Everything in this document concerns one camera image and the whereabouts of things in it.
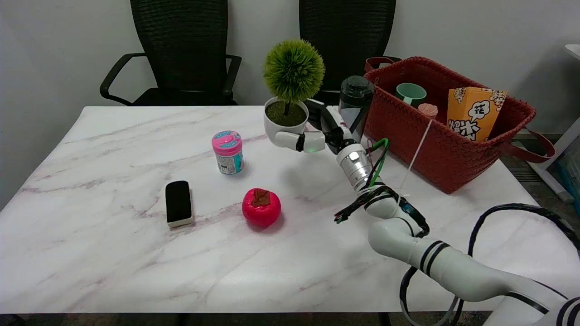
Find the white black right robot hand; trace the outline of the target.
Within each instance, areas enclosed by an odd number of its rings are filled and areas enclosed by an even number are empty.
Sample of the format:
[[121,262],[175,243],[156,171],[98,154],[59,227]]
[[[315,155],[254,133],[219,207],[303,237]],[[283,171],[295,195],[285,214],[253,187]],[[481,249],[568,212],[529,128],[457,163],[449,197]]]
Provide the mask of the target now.
[[299,103],[306,119],[294,126],[282,126],[264,113],[265,132],[277,147],[314,153],[325,148],[338,154],[344,147],[355,143],[350,129],[335,106],[308,99]]

